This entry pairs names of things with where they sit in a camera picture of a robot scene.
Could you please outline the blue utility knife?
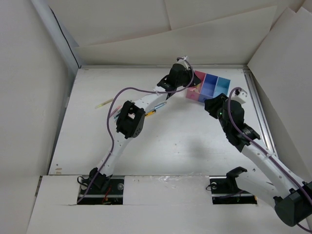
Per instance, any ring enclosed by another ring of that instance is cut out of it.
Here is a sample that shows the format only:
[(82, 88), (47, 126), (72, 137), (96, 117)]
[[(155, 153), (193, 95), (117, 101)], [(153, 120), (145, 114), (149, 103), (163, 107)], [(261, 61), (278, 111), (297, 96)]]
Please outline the blue utility knife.
[(150, 112), (153, 112), (153, 111), (156, 111), (157, 109), (163, 107), (164, 105), (166, 105), (167, 102), (162, 102), (162, 103), (159, 103), (158, 105), (156, 105), (155, 107), (153, 107), (151, 110), (149, 110), (147, 113), (150, 113)]

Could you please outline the yellow utility knife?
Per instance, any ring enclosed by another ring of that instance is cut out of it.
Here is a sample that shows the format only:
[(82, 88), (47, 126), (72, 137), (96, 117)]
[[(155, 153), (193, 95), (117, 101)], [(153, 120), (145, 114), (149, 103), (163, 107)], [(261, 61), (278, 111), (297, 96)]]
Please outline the yellow utility knife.
[(148, 112), (148, 113), (145, 115), (145, 117), (149, 117), (149, 116), (151, 116), (151, 115), (153, 115), (153, 114), (155, 114), (155, 113), (156, 113), (156, 110), (152, 110), (152, 111)]

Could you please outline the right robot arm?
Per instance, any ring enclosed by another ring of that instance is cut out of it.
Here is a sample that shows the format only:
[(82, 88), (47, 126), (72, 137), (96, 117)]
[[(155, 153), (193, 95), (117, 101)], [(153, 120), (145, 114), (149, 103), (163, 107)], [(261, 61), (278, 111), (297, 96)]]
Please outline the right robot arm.
[(295, 175), (266, 149), (260, 135), (244, 122), (246, 94), (234, 99), (220, 94), (204, 101), (205, 111), (217, 119), (229, 143), (250, 159), (270, 181), (267, 183), (243, 167), (226, 174), (226, 188), (247, 191), (269, 204), (286, 225), (293, 227), (312, 214), (312, 184)]

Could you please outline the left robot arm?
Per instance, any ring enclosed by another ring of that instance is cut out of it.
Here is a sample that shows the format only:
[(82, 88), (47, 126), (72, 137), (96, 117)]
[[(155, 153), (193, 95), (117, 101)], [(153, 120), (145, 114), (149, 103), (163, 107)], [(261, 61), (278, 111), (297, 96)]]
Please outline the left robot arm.
[[(106, 127), (112, 144), (108, 153), (98, 166), (92, 169), (88, 177), (86, 191), (94, 189), (97, 193), (107, 191), (114, 168), (128, 143), (137, 137), (143, 130), (145, 116), (155, 106), (168, 100), (172, 95), (182, 92), (189, 87), (197, 86), (201, 80), (185, 57), (177, 58), (167, 75), (162, 78), (151, 91), (135, 87), (126, 87), (114, 97), (106, 119)], [(136, 101), (126, 101), (122, 105), (116, 121), (116, 132), (110, 130), (109, 120), (113, 105), (117, 98), (125, 91), (133, 90), (144, 93), (145, 96)]]

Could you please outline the light blue drawer box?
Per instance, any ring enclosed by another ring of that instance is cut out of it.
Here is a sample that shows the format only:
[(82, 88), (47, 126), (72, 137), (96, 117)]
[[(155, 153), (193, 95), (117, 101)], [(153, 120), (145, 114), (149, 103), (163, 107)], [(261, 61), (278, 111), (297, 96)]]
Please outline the light blue drawer box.
[(228, 95), (229, 87), (230, 87), (231, 80), (227, 78), (218, 77), (213, 97), (217, 97), (220, 94)]

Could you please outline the purple drawer box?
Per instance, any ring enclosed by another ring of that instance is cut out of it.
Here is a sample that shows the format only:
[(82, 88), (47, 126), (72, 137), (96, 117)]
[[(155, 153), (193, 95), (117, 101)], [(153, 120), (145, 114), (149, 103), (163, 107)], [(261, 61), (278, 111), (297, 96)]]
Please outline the purple drawer box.
[(201, 85), (198, 101), (204, 102), (207, 99), (212, 99), (217, 83), (217, 76), (206, 74), (205, 79)]

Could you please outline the pink purple highlighter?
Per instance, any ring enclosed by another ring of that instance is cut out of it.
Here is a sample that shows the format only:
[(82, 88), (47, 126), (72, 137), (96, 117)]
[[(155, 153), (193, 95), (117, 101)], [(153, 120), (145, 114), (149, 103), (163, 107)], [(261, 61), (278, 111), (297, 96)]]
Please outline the pink purple highlighter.
[(115, 113), (117, 113), (121, 108), (121, 105), (119, 105), (117, 108), (115, 108), (111, 113), (110, 113), (110, 117), (112, 117)]

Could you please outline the yellow highlighter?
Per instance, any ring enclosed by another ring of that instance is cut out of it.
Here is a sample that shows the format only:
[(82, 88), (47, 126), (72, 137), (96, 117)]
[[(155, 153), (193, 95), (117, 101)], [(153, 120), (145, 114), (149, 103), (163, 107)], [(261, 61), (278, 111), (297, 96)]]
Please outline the yellow highlighter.
[(111, 103), (113, 100), (114, 100), (113, 98), (112, 98), (112, 99), (109, 99), (109, 100), (107, 100), (107, 101), (105, 101), (105, 102), (103, 102), (103, 103), (97, 105), (97, 106), (95, 107), (95, 109), (98, 109), (98, 108), (100, 108), (100, 107), (102, 107), (102, 106), (104, 106), (104, 105), (107, 105), (107, 104)]

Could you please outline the aluminium rail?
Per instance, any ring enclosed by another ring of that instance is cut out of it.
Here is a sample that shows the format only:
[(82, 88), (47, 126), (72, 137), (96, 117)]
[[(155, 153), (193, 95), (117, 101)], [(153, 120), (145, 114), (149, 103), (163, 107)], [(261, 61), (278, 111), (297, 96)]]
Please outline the aluminium rail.
[(249, 94), (253, 102), (253, 106), (255, 108), (257, 120), (259, 123), (262, 139), (266, 145), (266, 147), (272, 151), (273, 153), (277, 154), (275, 143), (273, 141), (272, 134), (270, 132), (268, 122), (262, 107), (262, 103), (255, 85), (254, 75), (249, 69), (243, 69), (243, 74), (248, 86)]

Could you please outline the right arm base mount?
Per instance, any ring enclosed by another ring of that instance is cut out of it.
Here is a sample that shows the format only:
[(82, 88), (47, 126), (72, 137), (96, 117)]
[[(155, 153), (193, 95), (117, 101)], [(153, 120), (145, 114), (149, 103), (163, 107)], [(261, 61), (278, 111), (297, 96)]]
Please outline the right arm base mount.
[(257, 199), (251, 193), (238, 188), (236, 178), (247, 172), (245, 168), (236, 167), (227, 172), (226, 175), (209, 176), (209, 185), (206, 191), (211, 192), (214, 205), (236, 205), (253, 204), (257, 205)]

